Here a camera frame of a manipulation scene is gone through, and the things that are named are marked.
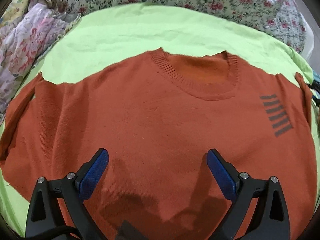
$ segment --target ribbed neckline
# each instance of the ribbed neckline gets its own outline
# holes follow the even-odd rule
[[[223,52],[227,57],[228,76],[227,79],[220,83],[200,83],[198,81],[185,78],[170,64],[168,60],[168,52],[159,48],[154,51],[149,51],[153,63],[160,69],[160,73],[166,79],[169,79],[177,87],[186,93],[203,99],[203,100],[222,100],[234,97],[239,86],[239,66],[238,57],[230,54],[227,51]]]

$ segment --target green cloth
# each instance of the green cloth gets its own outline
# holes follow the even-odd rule
[[[192,56],[227,50],[267,73],[282,73],[296,85],[296,72],[308,82],[313,80],[312,69],[300,55],[262,32],[184,8],[145,3],[108,8],[83,17],[31,71],[24,84],[39,70],[46,80],[55,84],[78,82],[112,63],[159,47],[170,53]],[[312,136],[319,168],[317,108],[313,103],[312,110]],[[0,190],[0,212],[23,235],[28,202],[3,178],[0,178]]]

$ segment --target sweater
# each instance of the sweater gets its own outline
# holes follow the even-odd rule
[[[206,165],[216,148],[240,172],[278,177],[296,239],[313,215],[317,185],[311,91],[296,79],[300,88],[226,51],[189,57],[162,49],[76,84],[39,74],[9,105],[1,169],[30,200],[37,178],[63,178],[105,148],[109,165],[84,205],[108,239],[127,220],[150,240],[205,240],[231,204]]]

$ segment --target blue gripper pad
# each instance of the blue gripper pad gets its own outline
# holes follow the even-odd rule
[[[207,165],[217,181],[217,184],[224,197],[234,202],[237,198],[236,183],[233,181],[227,170],[224,168],[212,150],[210,150],[207,154]]]
[[[87,174],[79,184],[79,199],[83,202],[91,197],[99,179],[109,163],[109,154],[103,150],[99,157],[92,164]]]

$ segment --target silver screw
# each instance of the silver screw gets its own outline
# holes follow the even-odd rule
[[[38,183],[42,183],[42,182],[44,182],[44,177],[40,177],[40,178],[38,179]]]
[[[242,179],[247,179],[247,178],[249,178],[249,174],[246,173],[246,172],[241,172],[241,173],[240,173],[240,177],[241,177]]]
[[[272,182],[274,182],[274,183],[277,183],[277,182],[278,182],[278,178],[275,177],[275,176],[272,176],[272,177],[271,177],[271,180],[272,180]]]
[[[75,177],[75,174],[73,172],[70,172],[67,174],[67,179],[73,179]]]

